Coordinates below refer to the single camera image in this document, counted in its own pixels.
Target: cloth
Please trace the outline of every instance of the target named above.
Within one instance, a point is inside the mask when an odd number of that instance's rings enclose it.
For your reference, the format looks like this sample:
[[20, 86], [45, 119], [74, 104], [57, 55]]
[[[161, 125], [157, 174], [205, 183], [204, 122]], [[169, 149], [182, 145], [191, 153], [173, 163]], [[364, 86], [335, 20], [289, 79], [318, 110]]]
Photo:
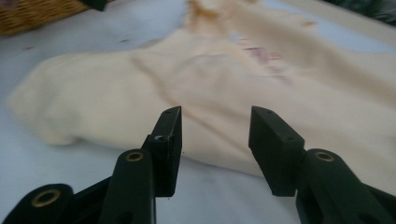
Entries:
[[59, 56], [13, 92], [15, 117], [44, 142], [140, 147], [160, 113], [183, 108], [183, 156], [260, 175], [250, 108], [274, 110], [340, 155], [362, 182], [396, 194], [396, 55], [361, 54], [313, 21], [256, 1], [189, 1], [185, 26], [122, 52]]

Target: metal ring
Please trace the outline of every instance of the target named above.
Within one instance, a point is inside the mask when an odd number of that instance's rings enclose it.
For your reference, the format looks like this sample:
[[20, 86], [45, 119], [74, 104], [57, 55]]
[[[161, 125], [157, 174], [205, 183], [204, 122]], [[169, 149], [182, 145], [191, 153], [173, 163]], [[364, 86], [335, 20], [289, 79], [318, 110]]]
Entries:
[[165, 140], [165, 138], [164, 138], [162, 135], [157, 135], [157, 136], [154, 137], [154, 139], [155, 139], [156, 141], [163, 141], [163, 140]]
[[125, 156], [127, 161], [140, 161], [143, 159], [143, 153], [141, 152], [131, 152]]
[[322, 151], [315, 152], [315, 156], [321, 161], [334, 161], [334, 157], [326, 152], [322, 152]]
[[37, 194], [32, 200], [33, 207], [43, 207], [55, 202], [61, 197], [61, 192], [58, 189], [47, 189]]

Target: clamp jaw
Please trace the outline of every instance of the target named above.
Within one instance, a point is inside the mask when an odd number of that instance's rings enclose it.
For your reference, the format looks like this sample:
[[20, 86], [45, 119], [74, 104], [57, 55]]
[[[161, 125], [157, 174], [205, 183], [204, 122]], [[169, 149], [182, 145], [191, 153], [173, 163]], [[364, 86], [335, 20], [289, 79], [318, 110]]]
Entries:
[[293, 197], [304, 224], [396, 223], [396, 198], [362, 184], [346, 163], [304, 139], [274, 111], [253, 106], [248, 145], [275, 196]]
[[155, 223], [155, 198], [175, 193], [181, 107], [163, 111], [142, 148], [120, 154], [113, 176], [74, 194], [65, 184], [28, 193], [5, 224]]

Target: wicker basket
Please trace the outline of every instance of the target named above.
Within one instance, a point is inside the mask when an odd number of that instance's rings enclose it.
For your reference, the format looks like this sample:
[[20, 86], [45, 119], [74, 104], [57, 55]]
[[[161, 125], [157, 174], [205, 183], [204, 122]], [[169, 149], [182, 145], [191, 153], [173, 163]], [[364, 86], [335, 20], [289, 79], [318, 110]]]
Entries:
[[77, 0], [19, 0], [15, 10], [0, 8], [0, 35], [15, 35], [88, 9]]

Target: table surface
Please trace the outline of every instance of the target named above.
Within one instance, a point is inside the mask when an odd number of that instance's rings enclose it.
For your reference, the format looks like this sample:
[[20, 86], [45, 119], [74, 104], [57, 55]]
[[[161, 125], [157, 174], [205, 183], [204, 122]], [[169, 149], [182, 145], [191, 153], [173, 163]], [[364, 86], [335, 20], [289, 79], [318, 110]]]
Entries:
[[[268, 7], [299, 12], [318, 21], [318, 33], [340, 47], [396, 52], [372, 39], [277, 0]], [[111, 175], [121, 150], [88, 142], [46, 146], [7, 110], [7, 97], [38, 63], [67, 52], [134, 49], [164, 38], [180, 26], [182, 0], [117, 0], [106, 12], [89, 10], [23, 35], [0, 37], [0, 220], [29, 191], [65, 183], [74, 192]], [[300, 223], [294, 198], [272, 196], [264, 178], [181, 159], [177, 191], [157, 199], [158, 223]]]

